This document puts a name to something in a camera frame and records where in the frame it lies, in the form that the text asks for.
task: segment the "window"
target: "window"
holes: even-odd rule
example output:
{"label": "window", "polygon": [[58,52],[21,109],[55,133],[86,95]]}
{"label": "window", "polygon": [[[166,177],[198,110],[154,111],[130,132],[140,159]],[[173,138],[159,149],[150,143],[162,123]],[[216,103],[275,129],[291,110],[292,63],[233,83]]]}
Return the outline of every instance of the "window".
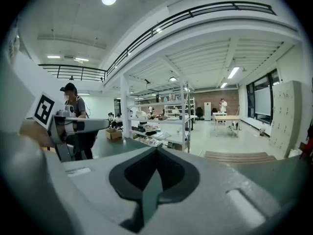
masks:
{"label": "window", "polygon": [[279,84],[277,70],[247,85],[248,117],[271,124],[273,115],[272,87]]}

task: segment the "white table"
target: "white table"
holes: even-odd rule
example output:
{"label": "white table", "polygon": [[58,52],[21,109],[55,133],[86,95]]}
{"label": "white table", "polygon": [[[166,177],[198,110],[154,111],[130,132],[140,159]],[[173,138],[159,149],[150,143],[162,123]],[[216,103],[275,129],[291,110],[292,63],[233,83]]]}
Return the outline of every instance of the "white table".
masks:
{"label": "white table", "polygon": [[240,127],[240,116],[232,116],[232,115],[227,115],[227,116],[215,116],[215,122],[216,122],[216,126],[215,126],[215,136],[217,137],[217,128],[218,128],[218,123],[219,121],[238,121],[238,127],[237,127],[237,136],[239,134],[239,127]]}
{"label": "white table", "polygon": [[214,112],[212,114],[212,120],[213,120],[213,126],[214,126],[214,129],[215,129],[215,116],[226,116],[227,113],[226,112]]}

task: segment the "white board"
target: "white board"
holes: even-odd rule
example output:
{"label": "white board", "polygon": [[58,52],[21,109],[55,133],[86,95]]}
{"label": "white board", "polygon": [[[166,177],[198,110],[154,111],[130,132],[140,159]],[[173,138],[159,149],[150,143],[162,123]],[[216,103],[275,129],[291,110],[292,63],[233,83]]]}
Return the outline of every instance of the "white board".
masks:
{"label": "white board", "polygon": [[211,121],[211,102],[204,103],[204,120]]}
{"label": "white board", "polygon": [[255,113],[270,116],[270,91],[269,87],[255,91]]}

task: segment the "white appliance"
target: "white appliance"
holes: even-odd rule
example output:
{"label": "white appliance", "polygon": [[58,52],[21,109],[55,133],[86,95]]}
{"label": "white appliance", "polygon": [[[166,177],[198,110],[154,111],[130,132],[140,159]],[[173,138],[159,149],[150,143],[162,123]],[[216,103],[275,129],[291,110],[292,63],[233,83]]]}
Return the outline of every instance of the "white appliance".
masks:
{"label": "white appliance", "polygon": [[211,121],[211,102],[204,103],[204,120]]}

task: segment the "gray t-shirt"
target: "gray t-shirt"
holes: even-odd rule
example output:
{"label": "gray t-shirt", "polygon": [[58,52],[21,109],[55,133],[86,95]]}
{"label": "gray t-shirt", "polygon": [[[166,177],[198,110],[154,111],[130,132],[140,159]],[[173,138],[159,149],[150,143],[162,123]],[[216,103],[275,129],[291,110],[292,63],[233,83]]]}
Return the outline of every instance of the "gray t-shirt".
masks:
{"label": "gray t-shirt", "polygon": [[76,114],[76,117],[79,117],[81,115],[81,112],[86,111],[85,102],[81,97],[79,97],[79,99],[74,102],[66,101],[65,105],[72,105],[74,107],[74,112]]}

